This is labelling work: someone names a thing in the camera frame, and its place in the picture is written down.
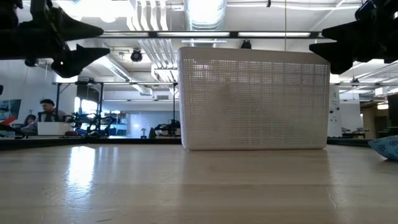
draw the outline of exposed ceiling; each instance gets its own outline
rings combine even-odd
[[[64,8],[65,12],[74,18],[81,19],[82,22],[93,24],[102,27],[104,30],[118,30],[125,31],[130,30],[127,26],[127,16],[133,16],[133,13],[129,15],[129,2],[135,2],[135,0],[95,0],[96,5],[87,11],[76,12],[74,5],[69,0],[53,1],[56,5]],[[160,14],[159,1],[157,2],[157,13]],[[327,11],[314,11],[311,9],[318,9],[319,7],[359,7],[362,0],[289,0],[287,2],[281,0],[272,0],[272,7],[265,7],[267,1],[248,1],[248,0],[228,0],[226,14],[224,17],[223,30],[267,30],[267,31],[320,31],[324,28],[344,24],[347,22],[354,21],[354,12],[356,9],[344,9],[344,10],[327,10]],[[29,5],[29,1],[24,1],[25,5]],[[147,1],[147,21],[150,21],[150,1]],[[284,9],[284,6],[296,7],[295,9]],[[103,22],[101,18],[103,14],[110,17],[112,15],[120,16],[114,22]],[[29,8],[27,7],[24,11],[20,12],[20,17],[24,20],[29,20]],[[170,30],[186,30],[185,27],[185,14],[183,1],[181,0],[168,0],[167,1],[167,26]],[[228,39],[225,44],[218,44],[218,47],[226,48],[238,48],[241,45],[242,40]],[[329,40],[262,40],[253,39],[251,40],[252,47],[254,49],[261,50],[288,50],[296,52],[309,52],[308,45],[317,42],[329,42]],[[84,41],[83,45],[86,45],[89,40]],[[154,77],[150,74],[152,62],[149,60],[145,51],[142,50],[144,58],[142,62],[133,63],[130,59],[130,55],[133,49],[141,49],[137,39],[100,39],[95,40],[95,45],[104,44],[111,49],[110,60],[116,61],[124,70],[130,73],[131,77],[135,80],[143,82],[155,81]],[[182,43],[181,39],[172,39],[172,47],[174,53],[180,47],[186,46]],[[361,76],[363,74],[371,74],[373,71],[380,70],[384,67],[383,63],[380,62],[369,62],[360,64],[354,69],[348,70],[344,74],[340,75],[340,81],[350,81],[353,77]],[[395,65],[390,66],[389,70],[381,71],[377,75],[363,75],[359,80],[366,82],[380,82],[387,80],[387,82],[396,81],[394,77],[398,78],[397,73],[398,67]],[[115,77],[114,73],[110,72],[109,69],[104,67],[101,62],[96,62],[85,69],[87,76],[96,78],[99,81],[107,82],[120,82],[120,78]],[[121,90],[126,90],[126,86],[120,87]],[[341,87],[344,90],[350,90],[352,87],[345,86]],[[373,86],[368,86],[362,89],[371,91]]]

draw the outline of person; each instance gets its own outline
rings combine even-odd
[[[33,123],[36,120],[36,116],[30,114],[26,116],[24,124],[22,125],[22,128],[28,126],[29,124]]]
[[[56,115],[55,104],[50,99],[44,99],[40,101],[43,112],[37,114],[37,118],[34,122],[28,124],[26,127],[21,128],[26,134],[36,135],[37,134],[37,123],[38,122],[64,122],[65,116],[67,115],[62,110],[58,110],[58,116]]]

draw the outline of wooden table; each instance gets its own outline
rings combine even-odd
[[[398,163],[372,149],[0,152],[1,223],[397,223]]]

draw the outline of window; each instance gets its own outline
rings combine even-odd
[[[81,112],[83,114],[97,113],[97,103],[90,100],[82,100]]]
[[[75,113],[79,113],[79,108],[80,108],[80,98],[75,97]]]

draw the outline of mesh basket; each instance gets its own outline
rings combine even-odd
[[[330,68],[319,56],[183,47],[178,68],[185,149],[326,146]]]

